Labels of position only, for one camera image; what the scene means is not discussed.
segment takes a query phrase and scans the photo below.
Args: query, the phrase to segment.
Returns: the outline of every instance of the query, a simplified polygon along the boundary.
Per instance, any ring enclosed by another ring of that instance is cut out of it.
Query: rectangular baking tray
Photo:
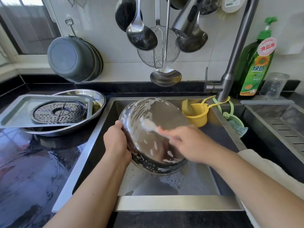
[[[61,96],[61,95],[21,95],[15,99],[0,115],[0,128],[27,128],[45,126],[72,126],[77,123],[39,124],[34,122],[31,111],[48,101],[80,101],[87,105],[87,119],[92,117],[93,99],[89,96]]]

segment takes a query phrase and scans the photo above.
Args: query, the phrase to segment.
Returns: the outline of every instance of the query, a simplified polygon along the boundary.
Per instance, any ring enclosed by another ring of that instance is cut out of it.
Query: white towel
[[[254,152],[252,149],[246,149],[246,150],[240,151],[238,154],[243,159],[248,161],[250,164],[252,164],[256,168],[258,168],[260,171],[262,171],[264,174],[267,174],[273,180],[277,181],[282,186],[289,189],[295,195],[299,196],[300,198],[302,198],[304,200],[304,184],[298,182],[293,177],[289,176],[277,164],[273,163],[272,161],[270,161],[268,159],[262,158],[260,155],[258,155],[256,152]],[[252,223],[253,227],[260,228],[260,226],[258,225],[256,220],[253,218],[252,214],[245,207],[243,202],[242,202],[242,204],[246,210],[247,216],[248,216],[250,222]]]

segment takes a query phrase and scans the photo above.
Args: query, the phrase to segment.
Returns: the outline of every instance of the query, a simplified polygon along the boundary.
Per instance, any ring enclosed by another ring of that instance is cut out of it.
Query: sponge
[[[189,103],[189,100],[184,100],[182,105],[181,105],[181,110],[186,116],[196,116],[194,108],[192,105]]]

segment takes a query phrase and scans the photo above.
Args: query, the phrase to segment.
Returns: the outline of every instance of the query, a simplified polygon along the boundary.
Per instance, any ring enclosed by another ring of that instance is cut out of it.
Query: dish soap bottle
[[[277,41],[271,37],[270,24],[276,17],[266,18],[266,29],[261,31],[257,41],[244,47],[235,69],[234,83],[230,94],[236,99],[253,98],[259,89],[271,64]]]

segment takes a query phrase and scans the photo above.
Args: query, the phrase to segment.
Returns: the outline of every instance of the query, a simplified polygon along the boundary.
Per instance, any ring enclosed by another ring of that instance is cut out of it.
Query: yellow cup
[[[188,118],[189,122],[191,122],[193,125],[197,126],[197,127],[202,127],[207,123],[207,114],[209,111],[209,108],[215,106],[215,105],[219,105],[222,103],[225,103],[227,101],[230,100],[230,97],[228,97],[228,99],[225,102],[221,102],[221,103],[216,103],[216,104],[211,104],[208,106],[207,103],[205,103],[206,100],[213,98],[214,96],[205,98],[202,103],[194,103],[191,104],[196,116],[186,116],[186,118]]]

